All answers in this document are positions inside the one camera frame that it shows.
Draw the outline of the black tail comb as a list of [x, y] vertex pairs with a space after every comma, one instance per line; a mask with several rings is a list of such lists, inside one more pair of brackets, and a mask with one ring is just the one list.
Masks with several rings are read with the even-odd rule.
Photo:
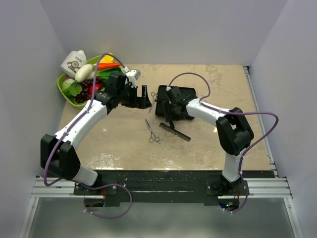
[[185, 140], [185, 141], [187, 141], [187, 142], [189, 142], [189, 141], [191, 140], [191, 137], [189, 137], [189, 136], [183, 134], [182, 132], [176, 130], [175, 128], [172, 128], [171, 126], [166, 125], [166, 124], [163, 123], [163, 122], [161, 122], [161, 123], [159, 124], [159, 127], [161, 127], [161, 128], [163, 128], [164, 130], [166, 130], [166, 131], [168, 131], [168, 132], [170, 132], [170, 133], [172, 133], [172, 134], [178, 136], [179, 138], [181, 138], [181, 139], [183, 139], [183, 140]]

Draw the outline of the black zip tool case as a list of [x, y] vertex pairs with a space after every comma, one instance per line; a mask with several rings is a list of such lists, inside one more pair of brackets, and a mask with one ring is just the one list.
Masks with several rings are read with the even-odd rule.
[[[166, 88], [167, 85], [160, 85], [158, 87], [158, 98], [157, 98], [157, 105], [155, 110], [155, 115], [158, 117], [164, 117], [167, 119], [165, 112], [164, 112], [164, 105], [163, 103], [165, 101], [168, 102], [168, 97], [166, 95]], [[179, 90], [182, 94], [190, 95], [193, 99], [197, 98], [196, 96], [196, 90], [194, 88], [190, 87], [179, 87]], [[172, 121], [179, 121], [179, 120], [193, 120], [194, 117], [191, 117], [189, 115], [178, 115], [176, 112], [171, 111], [170, 112], [170, 118]]]

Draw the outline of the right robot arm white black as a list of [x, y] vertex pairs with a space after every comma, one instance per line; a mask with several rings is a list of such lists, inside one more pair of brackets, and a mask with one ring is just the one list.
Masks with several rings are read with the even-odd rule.
[[189, 118], [199, 118], [213, 125], [217, 129], [222, 149], [225, 151], [225, 164], [222, 171], [224, 180], [220, 183], [221, 190], [227, 195], [238, 189], [238, 180], [241, 178], [242, 153], [250, 146], [254, 133], [240, 108], [223, 110], [202, 99], [183, 93], [178, 87], [166, 88], [167, 100], [163, 101], [165, 120], [169, 125], [161, 123], [165, 130], [190, 141], [191, 138], [175, 129], [174, 121]]

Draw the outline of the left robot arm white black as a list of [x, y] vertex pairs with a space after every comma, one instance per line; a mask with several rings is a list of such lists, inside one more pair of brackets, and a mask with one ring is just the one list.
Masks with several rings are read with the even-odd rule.
[[118, 105], [138, 109], [151, 106], [146, 85], [142, 85], [142, 95], [137, 95], [140, 75], [139, 70], [112, 72], [108, 81], [93, 92], [92, 99], [64, 129], [42, 137], [40, 152], [44, 175], [51, 173], [58, 179], [83, 183], [91, 194], [101, 192], [103, 183], [98, 173], [81, 165], [76, 149], [88, 132]]

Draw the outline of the silver thinning scissors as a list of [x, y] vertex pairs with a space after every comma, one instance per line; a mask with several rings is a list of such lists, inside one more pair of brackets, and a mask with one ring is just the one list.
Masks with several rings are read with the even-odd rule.
[[150, 132], [150, 137], [149, 137], [148, 142], [149, 143], [155, 142], [157, 144], [160, 144], [160, 138], [155, 135], [155, 133], [154, 133], [154, 131], [153, 131], [152, 127], [150, 126], [150, 124], [149, 124], [147, 119], [145, 119], [145, 123], [146, 123], [146, 126], [147, 126], [147, 128], [148, 128], [148, 130]]

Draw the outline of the red toy fruit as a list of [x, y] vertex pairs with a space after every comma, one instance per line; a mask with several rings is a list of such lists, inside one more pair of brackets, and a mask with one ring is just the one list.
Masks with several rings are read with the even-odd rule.
[[93, 85], [91, 85], [90, 88], [89, 88], [89, 95], [90, 96], [93, 94], [93, 90], [94, 90], [94, 92], [104, 91], [105, 90], [105, 84], [96, 83], [95, 87], [93, 87]]

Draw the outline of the orange toy carrot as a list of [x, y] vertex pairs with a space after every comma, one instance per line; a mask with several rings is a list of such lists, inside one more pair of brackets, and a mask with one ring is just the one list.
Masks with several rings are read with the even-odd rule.
[[121, 66], [120, 63], [99, 63], [97, 65], [97, 69], [98, 69], [98, 71], [100, 71], [100, 70], [106, 70], [106, 69], [116, 68], [116, 67], [120, 67], [120, 66]]

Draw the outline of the yellow toy pepper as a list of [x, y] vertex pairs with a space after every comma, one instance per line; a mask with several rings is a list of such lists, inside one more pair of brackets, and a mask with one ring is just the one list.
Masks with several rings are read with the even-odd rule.
[[108, 53], [100, 60], [100, 63], [114, 63], [114, 61], [112, 53]]

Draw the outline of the purple toy grapes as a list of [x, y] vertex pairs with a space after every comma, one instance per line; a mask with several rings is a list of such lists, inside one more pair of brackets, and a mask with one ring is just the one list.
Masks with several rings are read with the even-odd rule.
[[72, 83], [72, 87], [76, 93], [76, 95], [74, 96], [75, 102], [81, 104], [91, 98], [93, 92], [93, 80], [86, 79], [81, 83], [74, 82]]

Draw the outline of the white toy radish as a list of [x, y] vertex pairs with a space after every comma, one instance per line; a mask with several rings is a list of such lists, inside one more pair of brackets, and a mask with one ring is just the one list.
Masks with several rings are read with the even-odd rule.
[[93, 71], [93, 66], [91, 64], [86, 64], [82, 66], [76, 73], [74, 80], [78, 83], [83, 82]]

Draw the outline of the green toy leafy vegetable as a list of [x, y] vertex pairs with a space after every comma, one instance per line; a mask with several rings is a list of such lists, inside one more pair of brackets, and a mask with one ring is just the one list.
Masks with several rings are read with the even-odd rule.
[[77, 96], [78, 94], [80, 94], [82, 92], [82, 87], [81, 85], [75, 81], [74, 79], [67, 79], [65, 81], [63, 81], [62, 83], [62, 92], [66, 95], [66, 96]]

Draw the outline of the white paper bag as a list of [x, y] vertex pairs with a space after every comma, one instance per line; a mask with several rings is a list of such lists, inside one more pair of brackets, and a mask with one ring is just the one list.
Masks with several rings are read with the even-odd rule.
[[86, 64], [87, 59], [83, 50], [72, 51], [60, 65], [60, 68], [69, 77], [74, 78], [76, 72]]

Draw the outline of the green plastic tray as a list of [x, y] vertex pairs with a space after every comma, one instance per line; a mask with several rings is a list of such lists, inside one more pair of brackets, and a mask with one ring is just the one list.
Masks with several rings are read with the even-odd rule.
[[[92, 58], [90, 60], [87, 61], [87, 64], [91, 64], [93, 66], [93, 71], [90, 73], [90, 75], [86, 78], [86, 79], [92, 79], [93, 80], [93, 87], [95, 87], [96, 83], [101, 83], [104, 84], [108, 81], [108, 77], [110, 75], [111, 72], [122, 72], [123, 67], [116, 67], [116, 68], [110, 68], [110, 69], [106, 69], [106, 70], [100, 70], [98, 71], [97, 69], [97, 61], [98, 61], [98, 57]], [[62, 96], [74, 107], [77, 108], [83, 108], [85, 106], [85, 104], [87, 103], [81, 103], [78, 104], [75, 102], [75, 98], [73, 96], [66, 96], [63, 92], [62, 92], [62, 83], [63, 81], [69, 79], [71, 77], [69, 77], [66, 73], [62, 74], [62, 76], [59, 77], [59, 79], [57, 80], [57, 87], [59, 89], [59, 91], [61, 92]]]

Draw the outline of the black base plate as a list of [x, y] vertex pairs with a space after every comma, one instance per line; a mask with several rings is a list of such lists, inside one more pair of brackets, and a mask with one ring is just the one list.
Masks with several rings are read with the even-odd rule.
[[241, 180], [227, 182], [221, 171], [102, 170], [93, 190], [76, 185], [74, 194], [101, 196], [106, 206], [119, 206], [129, 201], [213, 206], [220, 196], [242, 196], [247, 190]]

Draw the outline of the aluminium frame rail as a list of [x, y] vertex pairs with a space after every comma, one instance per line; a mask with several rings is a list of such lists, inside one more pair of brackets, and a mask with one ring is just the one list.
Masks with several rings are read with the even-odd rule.
[[40, 198], [71, 198], [74, 196], [74, 183], [60, 180], [52, 186], [46, 186], [43, 178], [35, 178], [31, 197], [19, 233], [19, 238], [28, 238]]

